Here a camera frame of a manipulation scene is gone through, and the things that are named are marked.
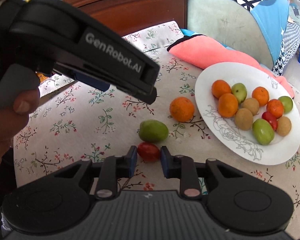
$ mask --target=ridged grip surface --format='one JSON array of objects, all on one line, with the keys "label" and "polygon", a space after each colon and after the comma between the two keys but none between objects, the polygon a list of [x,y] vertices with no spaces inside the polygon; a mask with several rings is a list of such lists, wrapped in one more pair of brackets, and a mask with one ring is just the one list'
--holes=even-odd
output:
[{"label": "ridged grip surface", "polygon": [[96,203],[79,225],[50,236],[13,231],[5,240],[292,240],[286,233],[240,236],[216,224],[199,202],[176,191],[122,191]]}]

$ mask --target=white plate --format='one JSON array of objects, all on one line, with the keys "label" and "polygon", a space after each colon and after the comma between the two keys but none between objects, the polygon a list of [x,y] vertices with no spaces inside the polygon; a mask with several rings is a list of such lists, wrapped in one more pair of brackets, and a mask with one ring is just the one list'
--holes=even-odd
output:
[{"label": "white plate", "polygon": [[[263,146],[255,140],[252,130],[239,130],[233,118],[224,119],[220,116],[217,111],[218,100],[211,93],[211,86],[218,79],[223,79],[230,87],[236,83],[243,83],[247,88],[247,98],[250,98],[252,91],[259,86],[269,91],[270,99],[289,96],[283,86],[257,68],[240,63],[224,62],[208,67],[199,75],[195,84],[195,100],[209,129],[236,154],[264,165],[277,165],[289,160],[300,146],[300,115],[295,103],[293,102],[292,111],[285,114],[292,123],[290,133],[285,137],[275,133],[274,140],[269,145]],[[266,107],[261,107],[258,114],[254,116],[254,120],[261,118],[265,111]]]}]

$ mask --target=pink towel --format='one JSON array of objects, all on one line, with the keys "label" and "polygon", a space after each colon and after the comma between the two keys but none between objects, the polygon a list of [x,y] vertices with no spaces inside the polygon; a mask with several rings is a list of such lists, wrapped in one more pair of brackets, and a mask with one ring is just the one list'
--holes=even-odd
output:
[{"label": "pink towel", "polygon": [[275,79],[294,98],[292,87],[285,77],[275,77],[272,71],[261,67],[253,57],[237,50],[226,49],[219,42],[205,35],[185,36],[170,45],[167,51],[202,69],[221,62],[237,62],[253,66]]}]

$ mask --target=houndstooth fabric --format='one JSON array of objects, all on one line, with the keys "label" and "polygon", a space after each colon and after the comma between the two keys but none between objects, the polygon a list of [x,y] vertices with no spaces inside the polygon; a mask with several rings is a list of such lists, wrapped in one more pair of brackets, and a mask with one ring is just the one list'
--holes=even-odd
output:
[{"label": "houndstooth fabric", "polygon": [[286,57],[285,57],[285,52],[284,52],[284,43],[282,41],[279,58],[277,59],[276,63],[274,64],[274,67],[272,69],[272,72],[274,74],[276,74],[278,76],[282,76],[285,59],[286,59]]},{"label": "houndstooth fabric", "polygon": [[274,64],[272,71],[282,76],[284,67],[295,55],[300,45],[300,26],[296,23],[287,23],[286,31],[283,34],[280,56]]}]

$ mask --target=sticker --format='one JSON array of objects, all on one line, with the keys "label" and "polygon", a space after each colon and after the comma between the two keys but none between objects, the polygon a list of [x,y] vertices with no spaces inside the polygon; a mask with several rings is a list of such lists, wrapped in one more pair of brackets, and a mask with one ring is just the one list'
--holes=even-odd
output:
[{"label": "sticker", "polygon": [[39,73],[39,72],[37,72],[37,76],[40,79],[40,84],[48,79],[48,77],[46,77],[45,75],[43,75],[42,73]]}]

